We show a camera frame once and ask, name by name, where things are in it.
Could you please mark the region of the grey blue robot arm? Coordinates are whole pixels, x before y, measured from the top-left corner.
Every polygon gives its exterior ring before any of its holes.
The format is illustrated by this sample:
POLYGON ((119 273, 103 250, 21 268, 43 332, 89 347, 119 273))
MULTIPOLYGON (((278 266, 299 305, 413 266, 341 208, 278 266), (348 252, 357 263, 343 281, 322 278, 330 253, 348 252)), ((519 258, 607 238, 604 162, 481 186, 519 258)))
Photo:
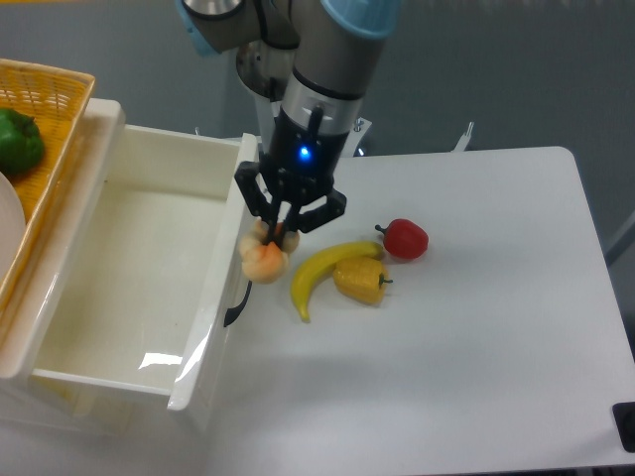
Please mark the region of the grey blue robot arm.
POLYGON ((271 134, 235 180, 252 215, 281 244, 344 213, 333 174, 358 117, 399 1, 180 1, 198 50, 220 54, 258 45, 255 93, 277 102, 271 134))

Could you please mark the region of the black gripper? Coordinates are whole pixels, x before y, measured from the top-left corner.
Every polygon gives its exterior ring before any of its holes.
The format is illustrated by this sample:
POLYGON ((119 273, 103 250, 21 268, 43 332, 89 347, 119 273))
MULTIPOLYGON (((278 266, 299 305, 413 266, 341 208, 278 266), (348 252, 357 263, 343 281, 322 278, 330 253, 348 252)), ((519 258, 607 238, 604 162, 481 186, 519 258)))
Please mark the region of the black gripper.
POLYGON ((297 248, 300 232, 309 233, 345 211, 347 198, 333 187, 333 173, 346 136, 323 133, 325 122, 321 106, 310 110, 306 126, 282 111, 269 151, 237 167, 234 179, 250 213, 268 224, 268 243, 297 248), (284 202, 290 209, 279 222, 284 202))

